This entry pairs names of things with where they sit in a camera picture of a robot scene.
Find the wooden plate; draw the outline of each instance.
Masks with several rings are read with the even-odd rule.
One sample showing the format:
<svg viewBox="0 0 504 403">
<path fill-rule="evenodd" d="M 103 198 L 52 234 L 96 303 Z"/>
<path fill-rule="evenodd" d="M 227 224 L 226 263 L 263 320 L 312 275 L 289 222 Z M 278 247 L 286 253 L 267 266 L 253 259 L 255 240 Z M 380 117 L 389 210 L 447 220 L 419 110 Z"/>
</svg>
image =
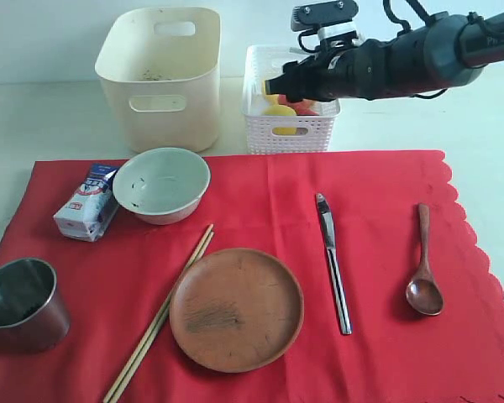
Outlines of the wooden plate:
<svg viewBox="0 0 504 403">
<path fill-rule="evenodd" d="M 171 331 L 186 355 L 231 373 L 278 359 L 303 318 L 301 287 L 291 271 L 253 249 L 225 249 L 197 261 L 170 306 Z"/>
</svg>

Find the spoon handle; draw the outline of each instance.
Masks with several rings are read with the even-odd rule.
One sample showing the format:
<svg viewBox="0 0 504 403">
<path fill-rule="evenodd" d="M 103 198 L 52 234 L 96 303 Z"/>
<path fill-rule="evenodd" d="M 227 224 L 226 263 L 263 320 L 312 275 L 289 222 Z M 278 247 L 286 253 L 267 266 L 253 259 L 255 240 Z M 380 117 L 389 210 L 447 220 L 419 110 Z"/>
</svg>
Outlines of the spoon handle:
<svg viewBox="0 0 504 403">
<path fill-rule="evenodd" d="M 428 266 L 429 207 L 423 203 L 418 204 L 418 215 L 420 216 L 420 239 L 422 241 L 421 262 L 425 262 Z"/>
</svg>

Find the white wall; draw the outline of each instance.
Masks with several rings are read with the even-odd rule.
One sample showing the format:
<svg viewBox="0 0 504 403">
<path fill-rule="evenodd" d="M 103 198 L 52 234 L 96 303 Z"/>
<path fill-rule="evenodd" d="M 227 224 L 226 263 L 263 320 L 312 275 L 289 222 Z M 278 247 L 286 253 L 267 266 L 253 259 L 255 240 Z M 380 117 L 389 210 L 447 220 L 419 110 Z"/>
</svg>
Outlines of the white wall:
<svg viewBox="0 0 504 403">
<path fill-rule="evenodd" d="M 148 6 L 204 6 L 221 14 L 223 76 L 241 76 L 250 44 L 296 44 L 291 10 L 302 0 L 0 0 L 0 83 L 95 79 L 93 65 L 114 19 Z M 477 11 L 490 17 L 504 0 L 423 0 L 430 13 Z M 356 19 L 367 37 L 390 39 L 399 30 L 382 11 L 381 0 L 360 0 Z M 403 0 L 392 7 L 413 26 L 420 23 Z"/>
</svg>

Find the wooden spoon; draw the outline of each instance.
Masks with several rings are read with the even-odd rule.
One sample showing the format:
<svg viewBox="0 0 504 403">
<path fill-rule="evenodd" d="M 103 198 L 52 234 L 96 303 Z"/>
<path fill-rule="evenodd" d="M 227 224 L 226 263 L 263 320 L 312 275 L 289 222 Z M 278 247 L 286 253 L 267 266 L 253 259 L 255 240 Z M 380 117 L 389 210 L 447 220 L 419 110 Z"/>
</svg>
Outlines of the wooden spoon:
<svg viewBox="0 0 504 403">
<path fill-rule="evenodd" d="M 420 216 L 422 254 L 417 272 L 408 284 L 405 295 L 416 311 L 435 316 L 443 310 L 444 300 L 429 266 L 429 207 L 422 203 L 418 204 L 418 215 Z"/>
</svg>

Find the chopsticks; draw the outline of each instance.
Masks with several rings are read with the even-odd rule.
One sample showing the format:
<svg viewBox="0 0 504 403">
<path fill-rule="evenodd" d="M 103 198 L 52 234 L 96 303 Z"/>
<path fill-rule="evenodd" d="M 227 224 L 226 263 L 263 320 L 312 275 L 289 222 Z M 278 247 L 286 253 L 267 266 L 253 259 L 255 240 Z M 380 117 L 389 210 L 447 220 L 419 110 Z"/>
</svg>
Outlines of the chopsticks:
<svg viewBox="0 0 504 403">
<path fill-rule="evenodd" d="M 174 293 L 177 283 L 179 283 L 179 280 L 186 273 L 187 269 L 194 262 L 196 262 L 203 256 L 203 254 L 207 249 L 207 246 L 209 246 L 209 243 L 213 238 L 213 235 L 214 235 L 213 224 L 211 224 L 209 225 L 209 227 L 207 227 L 207 230 L 200 239 L 200 242 L 198 242 L 197 246 L 194 248 L 191 257 L 186 262 L 183 271 L 179 275 L 179 278 L 177 279 L 174 286 L 171 288 L 171 291 L 166 297 L 165 301 L 160 306 L 160 309 L 157 311 L 155 317 L 153 318 L 153 321 L 151 321 L 151 324 L 145 331 L 144 336 L 134 349 L 133 354 L 129 358 L 129 361 L 127 361 L 122 371 L 119 373 L 118 377 L 113 383 L 112 387 L 110 388 L 108 393 L 104 396 L 104 399 L 102 400 L 103 403 L 115 403 L 120 398 L 121 394 L 129 384 L 129 381 L 131 380 L 131 378 L 133 378 L 136 369 L 138 369 L 138 367 L 142 363 L 142 359 L 144 359 L 144 356 L 150 349 L 151 344 L 153 343 L 155 337 L 159 333 L 159 330 L 162 328 L 162 325 L 164 325 L 166 319 L 168 318 L 168 314 L 170 312 L 169 306 L 171 297 Z"/>
</svg>

